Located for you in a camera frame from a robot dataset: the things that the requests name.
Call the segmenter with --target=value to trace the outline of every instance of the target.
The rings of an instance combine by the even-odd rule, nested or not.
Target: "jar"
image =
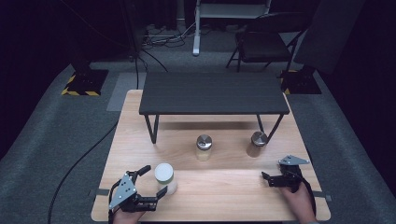
[[[169,163],[161,163],[155,168],[155,178],[158,182],[158,190],[168,186],[166,194],[173,194],[177,189],[173,167]]]
[[[209,135],[202,134],[197,138],[195,154],[198,161],[209,160],[212,152],[212,138]]]
[[[264,132],[255,132],[251,136],[251,143],[247,147],[247,154],[249,157],[259,157],[262,153],[263,147],[267,144],[267,135]]]

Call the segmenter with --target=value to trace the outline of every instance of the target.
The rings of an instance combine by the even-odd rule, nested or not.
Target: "wooden tabletop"
[[[295,220],[282,194],[268,187],[262,172],[280,175],[277,161],[291,154],[309,159],[292,113],[280,123],[271,142],[257,158],[246,153],[251,135],[259,130],[253,115],[166,115],[159,127],[159,142],[152,144],[144,116],[139,115],[142,91],[128,91],[99,189],[110,189],[126,171],[151,165],[139,176],[142,196],[155,196],[155,167],[163,162],[175,169],[177,191],[160,199],[157,211],[141,221],[286,221]],[[268,133],[277,115],[263,115]],[[195,142],[199,135],[213,139],[208,161],[198,161]],[[314,191],[321,191],[311,164],[300,165]],[[324,198],[316,198],[318,219],[330,218]],[[108,196],[97,195],[92,219],[107,221]]]

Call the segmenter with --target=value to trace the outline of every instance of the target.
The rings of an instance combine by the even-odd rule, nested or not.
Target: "black table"
[[[278,114],[269,142],[289,112],[279,80],[258,73],[148,73],[139,107],[153,144],[160,115],[256,115],[263,132],[260,115]]]

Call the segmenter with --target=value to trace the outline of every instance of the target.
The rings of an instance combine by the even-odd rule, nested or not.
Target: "yellow black tape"
[[[285,94],[289,95],[289,94],[290,94],[289,88],[286,88],[285,90],[283,90],[282,83],[283,83],[283,78],[280,79],[281,90],[282,90]]]
[[[98,91],[70,91],[69,88],[73,84],[75,77],[76,77],[76,74],[73,74],[73,76],[71,76],[69,78],[66,86],[64,87],[64,90],[62,91],[62,95],[90,95],[90,96],[100,95],[100,92],[98,92]]]
[[[280,72],[280,76],[281,76],[281,79],[280,79],[280,83],[282,84],[283,83],[283,78],[282,78],[282,73],[284,73],[285,71],[284,70],[282,70],[281,72]],[[286,88],[284,91],[283,91],[285,94],[287,94],[287,95],[289,95],[290,94],[290,90],[289,90],[289,88]]]

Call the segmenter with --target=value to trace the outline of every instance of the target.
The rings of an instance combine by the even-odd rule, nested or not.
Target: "black chair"
[[[244,32],[235,34],[236,48],[227,63],[237,60],[236,71],[239,72],[241,62],[267,63],[287,62],[289,71],[291,60],[299,37],[311,22],[303,12],[278,12],[262,15],[246,26]],[[292,40],[286,44],[280,34],[291,33]]]

